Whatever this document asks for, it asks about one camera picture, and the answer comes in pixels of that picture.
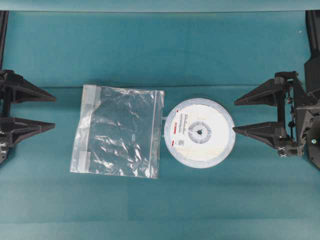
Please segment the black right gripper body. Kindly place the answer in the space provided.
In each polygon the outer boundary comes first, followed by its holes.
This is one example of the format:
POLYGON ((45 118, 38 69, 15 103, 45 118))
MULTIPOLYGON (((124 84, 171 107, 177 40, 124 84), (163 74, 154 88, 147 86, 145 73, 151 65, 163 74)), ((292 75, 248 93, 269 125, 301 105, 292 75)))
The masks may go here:
POLYGON ((295 128, 296 140, 290 135, 288 139, 281 140, 277 149, 280 157, 302 156, 307 143, 307 135, 311 130, 315 117, 320 113, 320 101, 306 93, 296 71, 277 72, 275 78, 285 79, 285 93, 290 94, 293 90, 293 100, 291 103, 291 121, 288 126, 295 128))

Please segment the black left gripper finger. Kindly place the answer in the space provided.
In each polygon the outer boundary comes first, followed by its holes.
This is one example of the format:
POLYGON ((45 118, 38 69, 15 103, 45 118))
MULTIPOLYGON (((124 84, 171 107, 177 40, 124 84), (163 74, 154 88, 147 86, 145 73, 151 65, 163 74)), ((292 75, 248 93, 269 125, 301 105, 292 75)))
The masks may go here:
POLYGON ((49 122, 8 117, 4 123, 4 131, 8 135, 8 147, 11 148, 27 138, 54 129, 55 126, 49 122))
POLYGON ((9 97, 13 104, 23 102, 55 102, 56 97, 30 83, 13 70, 0 71, 0 99, 9 97))

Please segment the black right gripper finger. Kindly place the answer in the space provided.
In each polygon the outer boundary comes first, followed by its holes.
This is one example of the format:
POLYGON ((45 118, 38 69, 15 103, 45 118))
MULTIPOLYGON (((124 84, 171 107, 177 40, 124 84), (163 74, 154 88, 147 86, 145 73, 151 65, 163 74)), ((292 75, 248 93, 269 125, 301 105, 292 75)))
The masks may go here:
POLYGON ((285 127, 282 122, 267 121, 251 125, 235 126, 237 134, 258 140, 273 149, 280 147, 280 141, 285 139, 285 127))
POLYGON ((275 77, 262 83, 249 93, 238 98, 236 106, 246 105, 268 105, 285 109, 285 79, 275 77))

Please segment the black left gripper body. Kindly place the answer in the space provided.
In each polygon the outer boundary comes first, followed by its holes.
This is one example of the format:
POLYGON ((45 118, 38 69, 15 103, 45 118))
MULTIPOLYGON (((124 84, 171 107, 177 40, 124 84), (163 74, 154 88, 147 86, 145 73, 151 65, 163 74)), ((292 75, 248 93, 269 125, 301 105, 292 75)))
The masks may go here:
POLYGON ((8 100, 1 101, 1 112, 0 112, 0 164, 3 164, 9 153, 9 137, 5 132, 5 120, 10 115, 11 103, 8 100))

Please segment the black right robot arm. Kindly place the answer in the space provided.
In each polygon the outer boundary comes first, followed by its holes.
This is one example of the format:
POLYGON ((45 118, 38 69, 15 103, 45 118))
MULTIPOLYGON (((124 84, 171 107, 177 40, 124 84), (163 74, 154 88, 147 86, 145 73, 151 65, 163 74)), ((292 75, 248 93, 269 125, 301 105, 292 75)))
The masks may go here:
POLYGON ((277 121, 236 126, 234 132, 263 142, 280 157, 302 156, 320 166, 320 95, 304 90, 296 71, 277 72, 249 93, 236 106, 268 105, 277 108, 277 121))

